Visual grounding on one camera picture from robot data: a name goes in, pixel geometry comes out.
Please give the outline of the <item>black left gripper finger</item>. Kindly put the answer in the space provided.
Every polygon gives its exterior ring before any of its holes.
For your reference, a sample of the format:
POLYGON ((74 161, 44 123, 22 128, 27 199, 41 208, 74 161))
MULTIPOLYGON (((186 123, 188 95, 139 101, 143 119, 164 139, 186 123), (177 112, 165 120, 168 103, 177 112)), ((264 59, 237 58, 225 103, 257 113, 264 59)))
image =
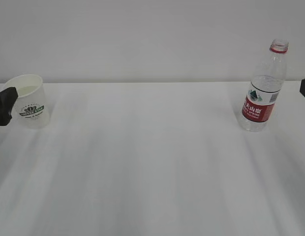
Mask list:
POLYGON ((0 126, 7 126, 12 119, 12 109, 18 99, 15 87, 8 87, 0 92, 0 126))

